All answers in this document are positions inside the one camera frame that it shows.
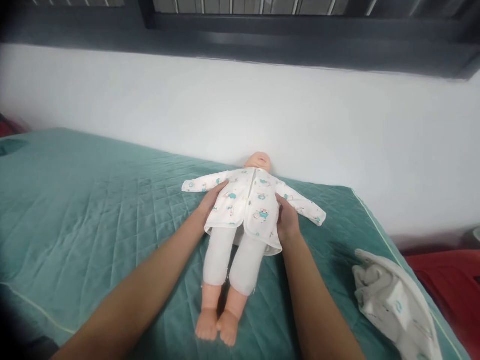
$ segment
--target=white wall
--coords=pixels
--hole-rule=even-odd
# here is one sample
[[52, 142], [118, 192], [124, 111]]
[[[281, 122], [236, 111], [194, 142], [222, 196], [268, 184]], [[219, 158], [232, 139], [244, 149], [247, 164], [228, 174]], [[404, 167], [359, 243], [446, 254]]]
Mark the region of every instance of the white wall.
[[268, 152], [275, 174], [353, 187], [403, 248], [480, 224], [479, 75], [8, 45], [0, 111], [228, 164]]

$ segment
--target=white leggings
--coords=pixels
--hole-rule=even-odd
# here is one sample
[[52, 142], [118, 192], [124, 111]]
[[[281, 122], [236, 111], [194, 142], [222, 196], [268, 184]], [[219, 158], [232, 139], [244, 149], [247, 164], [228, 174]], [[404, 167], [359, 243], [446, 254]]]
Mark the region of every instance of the white leggings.
[[[234, 244], [236, 228], [214, 227], [203, 265], [203, 281], [213, 286], [223, 285]], [[240, 294], [249, 296], [257, 285], [260, 264], [267, 245], [244, 236], [230, 269], [230, 284]]]

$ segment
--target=baby clothing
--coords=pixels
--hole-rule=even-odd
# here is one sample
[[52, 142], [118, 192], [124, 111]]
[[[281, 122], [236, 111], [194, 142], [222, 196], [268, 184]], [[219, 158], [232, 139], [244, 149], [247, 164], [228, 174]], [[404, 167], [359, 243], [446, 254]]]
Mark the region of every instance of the baby clothing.
[[[234, 227], [214, 227], [211, 230], [203, 265], [203, 281], [206, 284], [224, 284], [236, 233]], [[240, 294], [249, 296], [257, 285], [266, 247], [264, 242], [248, 236], [242, 237], [230, 270], [230, 284]]]
[[417, 284], [385, 257], [357, 249], [364, 266], [354, 266], [358, 307], [393, 341], [405, 360], [442, 360], [430, 308]]
[[310, 219], [317, 226], [321, 226], [327, 217], [315, 203], [267, 171], [256, 167], [224, 171], [187, 180], [181, 190], [207, 192], [225, 180], [229, 180], [229, 183], [218, 195], [206, 221], [205, 232], [211, 234], [212, 228], [236, 229], [243, 224], [244, 236], [237, 236], [235, 245], [240, 245], [246, 236], [265, 243], [266, 256], [276, 255], [282, 251], [277, 233], [280, 204], [275, 193], [283, 196], [300, 215]]

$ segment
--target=doll head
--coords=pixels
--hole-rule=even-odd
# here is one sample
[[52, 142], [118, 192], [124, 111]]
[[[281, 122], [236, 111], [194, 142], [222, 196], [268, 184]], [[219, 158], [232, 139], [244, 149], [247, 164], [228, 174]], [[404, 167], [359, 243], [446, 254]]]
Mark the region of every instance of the doll head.
[[269, 173], [272, 169], [270, 156], [264, 152], [256, 152], [246, 161], [245, 168], [260, 168]]

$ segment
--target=quilted fabric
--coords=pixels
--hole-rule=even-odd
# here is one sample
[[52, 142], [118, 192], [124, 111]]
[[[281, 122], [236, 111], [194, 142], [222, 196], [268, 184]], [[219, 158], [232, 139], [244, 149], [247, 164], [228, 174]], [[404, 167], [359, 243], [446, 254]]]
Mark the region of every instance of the quilted fabric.
[[[0, 157], [0, 289], [19, 316], [60, 345], [102, 299], [167, 240], [200, 203], [182, 183], [231, 166], [65, 129], [8, 138]], [[355, 300], [357, 248], [412, 270], [355, 193], [284, 180], [326, 211], [322, 227], [300, 217], [323, 279], [368, 359], [399, 359]], [[201, 307], [203, 240], [168, 304], [131, 355], [139, 359], [294, 359], [300, 356], [281, 255], [263, 259], [237, 344], [195, 336]], [[431, 298], [444, 359], [468, 359]]]

